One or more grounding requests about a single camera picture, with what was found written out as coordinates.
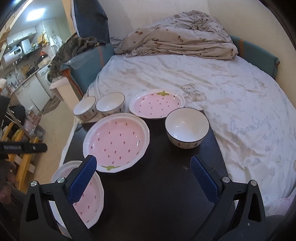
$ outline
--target teddy bear print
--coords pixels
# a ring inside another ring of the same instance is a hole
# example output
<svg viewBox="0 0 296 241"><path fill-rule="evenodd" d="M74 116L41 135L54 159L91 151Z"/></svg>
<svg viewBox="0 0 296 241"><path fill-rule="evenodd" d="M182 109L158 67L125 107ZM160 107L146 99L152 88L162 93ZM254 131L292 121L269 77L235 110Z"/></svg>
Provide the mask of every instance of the teddy bear print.
<svg viewBox="0 0 296 241"><path fill-rule="evenodd" d="M193 83L180 85L179 87L184 91L182 95L188 104L196 101L205 101L207 99L203 92L195 89L195 85Z"/></svg>

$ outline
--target silver screw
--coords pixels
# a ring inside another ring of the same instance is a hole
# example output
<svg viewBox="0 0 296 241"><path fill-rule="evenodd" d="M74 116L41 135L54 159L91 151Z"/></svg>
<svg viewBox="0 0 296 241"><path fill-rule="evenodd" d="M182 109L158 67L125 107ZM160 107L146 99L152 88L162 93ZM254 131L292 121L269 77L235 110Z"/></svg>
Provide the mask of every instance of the silver screw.
<svg viewBox="0 0 296 241"><path fill-rule="evenodd" d="M35 187L37 185L37 182L36 181L32 181L31 182L31 187Z"/></svg>
<svg viewBox="0 0 296 241"><path fill-rule="evenodd" d="M228 177L223 177L222 178L222 181L225 182L225 183L229 183L230 182L230 179Z"/></svg>
<svg viewBox="0 0 296 241"><path fill-rule="evenodd" d="M252 184L253 186L256 186L256 185L257 185L257 182L256 182L255 180L252 180L252 181L251 181L251 184Z"/></svg>
<svg viewBox="0 0 296 241"><path fill-rule="evenodd" d="M65 178L64 177L59 177L58 179L57 179L57 182L58 183L63 183L65 181Z"/></svg>

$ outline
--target green leaf design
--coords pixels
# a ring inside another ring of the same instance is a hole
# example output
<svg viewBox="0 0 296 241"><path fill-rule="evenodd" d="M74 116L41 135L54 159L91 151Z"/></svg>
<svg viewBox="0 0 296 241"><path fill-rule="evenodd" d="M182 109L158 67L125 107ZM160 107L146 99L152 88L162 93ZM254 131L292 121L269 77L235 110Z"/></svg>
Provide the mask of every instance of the green leaf design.
<svg viewBox="0 0 296 241"><path fill-rule="evenodd" d="M104 168L107 168L107 171L110 171L111 169L114 169L114 168L118 168L118 167L120 167L120 166L118 166L118 167L115 167L115 166L101 166L101 167L104 167Z"/></svg>
<svg viewBox="0 0 296 241"><path fill-rule="evenodd" d="M161 95L161 96L170 95L170 94L166 93L165 91L163 91L163 92L159 92L159 93L157 93L157 94L158 94L158 95Z"/></svg>

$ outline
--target kitchen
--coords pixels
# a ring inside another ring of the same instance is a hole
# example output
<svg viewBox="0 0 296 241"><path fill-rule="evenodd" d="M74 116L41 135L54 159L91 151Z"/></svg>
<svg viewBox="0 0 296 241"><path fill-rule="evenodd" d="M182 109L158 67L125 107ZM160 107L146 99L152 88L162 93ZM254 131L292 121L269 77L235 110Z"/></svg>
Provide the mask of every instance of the kitchen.
<svg viewBox="0 0 296 241"><path fill-rule="evenodd" d="M50 62L71 36L62 0L33 0L16 20L0 60L2 95L38 115L55 95L49 89Z"/></svg>

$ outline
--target blue gripper pad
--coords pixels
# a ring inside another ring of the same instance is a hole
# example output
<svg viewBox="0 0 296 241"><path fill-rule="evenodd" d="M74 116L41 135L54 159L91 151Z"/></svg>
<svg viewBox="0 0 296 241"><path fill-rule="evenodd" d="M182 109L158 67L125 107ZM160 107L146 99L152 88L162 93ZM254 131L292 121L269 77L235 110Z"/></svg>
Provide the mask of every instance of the blue gripper pad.
<svg viewBox="0 0 296 241"><path fill-rule="evenodd" d="M209 174L212 171L216 171L210 171L208 167L208 170L206 170L199 161L199 157L196 156L193 156L190 160L190 169L193 172L195 178L197 179L208 201L216 204L219 200L219 187Z"/></svg>
<svg viewBox="0 0 296 241"><path fill-rule="evenodd" d="M68 202L76 203L82 197L88 183L96 171L97 161L92 155L88 155L79 167L73 169L67 177L65 185L68 194Z"/></svg>

